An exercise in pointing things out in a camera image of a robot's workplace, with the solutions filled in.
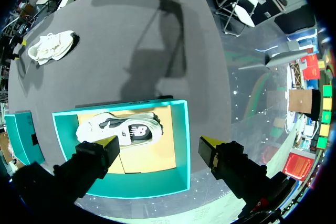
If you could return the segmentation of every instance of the teal box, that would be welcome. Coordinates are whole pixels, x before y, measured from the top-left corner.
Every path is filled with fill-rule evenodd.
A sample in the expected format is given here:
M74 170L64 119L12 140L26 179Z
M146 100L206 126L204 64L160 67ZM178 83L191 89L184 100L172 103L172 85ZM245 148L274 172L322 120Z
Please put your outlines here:
M5 121L14 154L21 163L43 163L45 159L36 139L31 113L6 114Z
M78 114L139 110L171 106L176 168L151 173L110 174L97 179L88 194L107 198L150 198L180 193L190 188L190 132L187 102L184 100L151 100L79 108L53 113L54 126L65 160L79 144L76 130Z

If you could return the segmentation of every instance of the cardboard insert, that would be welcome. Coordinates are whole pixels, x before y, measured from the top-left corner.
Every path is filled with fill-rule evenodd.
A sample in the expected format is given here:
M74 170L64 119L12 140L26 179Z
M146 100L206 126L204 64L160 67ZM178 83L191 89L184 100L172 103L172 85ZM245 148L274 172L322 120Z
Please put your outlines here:
M163 125L163 135L155 144L122 149L119 156L110 166L108 173L150 173L176 168L170 106L142 110L112 111L110 113L122 118L131 114L144 112L153 112L159 117ZM94 115L97 114L79 114L77 116L79 124L82 124Z

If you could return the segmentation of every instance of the shoe box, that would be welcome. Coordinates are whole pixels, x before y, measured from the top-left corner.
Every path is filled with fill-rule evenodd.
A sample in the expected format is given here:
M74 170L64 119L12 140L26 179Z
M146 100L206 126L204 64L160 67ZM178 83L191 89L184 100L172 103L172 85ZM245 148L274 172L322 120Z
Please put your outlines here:
M38 144L30 112L5 114L7 133L15 157L24 165L45 159Z
M109 198L149 198L170 195L190 188L190 133L187 102L160 99L98 105L53 113L59 145L65 160L79 144L78 126L90 117L109 112L123 117L153 112L163 125L155 144L122 149L104 179L97 179L88 194Z

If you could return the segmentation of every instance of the new balance logo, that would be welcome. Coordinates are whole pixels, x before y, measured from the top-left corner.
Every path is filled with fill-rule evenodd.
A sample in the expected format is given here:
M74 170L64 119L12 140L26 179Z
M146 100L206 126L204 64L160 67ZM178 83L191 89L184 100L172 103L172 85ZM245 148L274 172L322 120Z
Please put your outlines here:
M146 134L147 127L146 126L132 126L130 135L131 136L144 136Z

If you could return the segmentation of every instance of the gray carpet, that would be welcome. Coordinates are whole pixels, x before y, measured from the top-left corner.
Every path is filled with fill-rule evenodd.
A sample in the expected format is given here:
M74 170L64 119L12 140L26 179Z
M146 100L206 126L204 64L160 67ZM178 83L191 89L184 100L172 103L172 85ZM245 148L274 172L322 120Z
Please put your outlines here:
M144 200L85 196L78 203L101 215L148 218L154 203L155 215L165 216L217 198L218 182L207 175L209 170L197 153L198 139L201 135L230 138L231 104L222 43L207 2L77 0L36 26L27 37L26 49L39 36L64 30L74 30L80 37L64 58L39 66L22 49L9 73L9 111L32 112L47 168L64 162L53 112L172 95L188 101L190 115L188 192ZM204 187L205 193L197 193Z

